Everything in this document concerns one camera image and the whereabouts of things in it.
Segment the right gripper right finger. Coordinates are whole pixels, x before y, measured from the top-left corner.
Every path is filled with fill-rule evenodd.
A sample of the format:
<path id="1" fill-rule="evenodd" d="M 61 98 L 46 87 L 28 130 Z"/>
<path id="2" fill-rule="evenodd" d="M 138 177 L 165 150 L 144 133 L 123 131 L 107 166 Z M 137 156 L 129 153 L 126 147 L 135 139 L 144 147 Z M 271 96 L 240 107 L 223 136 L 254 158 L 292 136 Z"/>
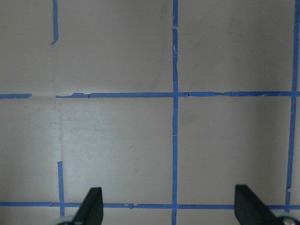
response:
<path id="1" fill-rule="evenodd" d="M 234 214 L 240 225 L 284 225 L 247 185 L 235 185 Z"/>

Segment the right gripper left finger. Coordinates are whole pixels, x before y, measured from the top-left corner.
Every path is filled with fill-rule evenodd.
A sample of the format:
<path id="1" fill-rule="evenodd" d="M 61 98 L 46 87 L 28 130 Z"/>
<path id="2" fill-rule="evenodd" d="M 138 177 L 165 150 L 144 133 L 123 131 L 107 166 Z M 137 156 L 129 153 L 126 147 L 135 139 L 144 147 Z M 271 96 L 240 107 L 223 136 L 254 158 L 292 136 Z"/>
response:
<path id="1" fill-rule="evenodd" d="M 104 217 L 101 187 L 92 187 L 79 210 L 73 217 L 72 225 L 101 225 Z"/>

